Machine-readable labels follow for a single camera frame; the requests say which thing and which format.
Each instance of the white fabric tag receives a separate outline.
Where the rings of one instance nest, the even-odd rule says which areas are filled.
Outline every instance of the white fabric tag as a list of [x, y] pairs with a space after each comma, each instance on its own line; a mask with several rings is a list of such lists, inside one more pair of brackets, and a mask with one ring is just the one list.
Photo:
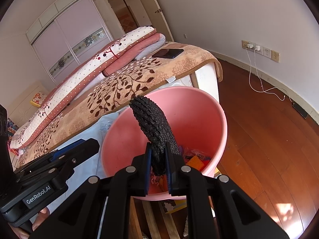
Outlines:
[[166, 79], [166, 81], [167, 81], [168, 83], [172, 83], [172, 82], [174, 82], [175, 80], [176, 80], [176, 77], [175, 77], [175, 76], [172, 76], [172, 77]]

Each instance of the open door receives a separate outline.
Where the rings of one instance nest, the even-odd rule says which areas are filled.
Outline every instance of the open door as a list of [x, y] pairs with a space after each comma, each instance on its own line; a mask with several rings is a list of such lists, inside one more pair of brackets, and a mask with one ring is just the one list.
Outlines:
[[157, 32], [164, 34], [167, 41], [174, 41], [157, 0], [141, 0], [141, 3]]

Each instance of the yellow pillow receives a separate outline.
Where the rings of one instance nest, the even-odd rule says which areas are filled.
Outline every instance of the yellow pillow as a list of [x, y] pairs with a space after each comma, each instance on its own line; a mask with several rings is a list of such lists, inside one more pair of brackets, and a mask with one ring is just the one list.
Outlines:
[[46, 97], [47, 95], [43, 92], [38, 92], [30, 101], [30, 103], [36, 107], [40, 107]]

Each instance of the baseboard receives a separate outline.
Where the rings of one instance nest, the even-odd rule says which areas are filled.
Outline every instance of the baseboard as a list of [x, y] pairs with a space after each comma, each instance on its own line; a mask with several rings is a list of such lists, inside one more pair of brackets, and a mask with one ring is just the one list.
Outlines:
[[[227, 61], [228, 63], [231, 63], [231, 64], [233, 64], [235, 66], [238, 66], [238, 67], [240, 67], [242, 69], [245, 69], [247, 71], [250, 70], [250, 66], [248, 64], [243, 63], [243, 62], [241, 62], [239, 60], [236, 60], [236, 59], [231, 58], [229, 56], [225, 56], [223, 54], [219, 54], [219, 53], [213, 52], [213, 51], [210, 51], [210, 53], [212, 53], [218, 59]], [[254, 75], [256, 75], [256, 69], [255, 68], [252, 68], [251, 72]], [[259, 77], [261, 79], [267, 81], [271, 85], [286, 90], [286, 92], [283, 91], [283, 90], [281, 90], [281, 91], [283, 93], [285, 93], [286, 95], [288, 93], [290, 98], [292, 100], [294, 100], [296, 103], [298, 103], [310, 115], [310, 117], [312, 117], [315, 120], [315, 122], [317, 124], [319, 124], [319, 112], [317, 112], [309, 103], [307, 103], [303, 98], [301, 98], [295, 91], [291, 90], [289, 87], [287, 87], [286, 85], [284, 85], [283, 83], [281, 83], [277, 79], [273, 78], [272, 76], [262, 72], [261, 70], [258, 70], [258, 75], [259, 75]]]

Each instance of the polka dot quilt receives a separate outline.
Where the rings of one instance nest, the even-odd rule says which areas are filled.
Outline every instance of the polka dot quilt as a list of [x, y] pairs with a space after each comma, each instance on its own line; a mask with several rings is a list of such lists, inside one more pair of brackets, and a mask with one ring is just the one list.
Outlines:
[[102, 52], [100, 51], [100, 53], [94, 55], [82, 67], [80, 66], [76, 73], [65, 80], [45, 100], [28, 124], [14, 134], [10, 148], [20, 149], [28, 146], [90, 81], [127, 50], [154, 33], [156, 33], [156, 30], [152, 27], [140, 27], [127, 33], [121, 39], [106, 45]]

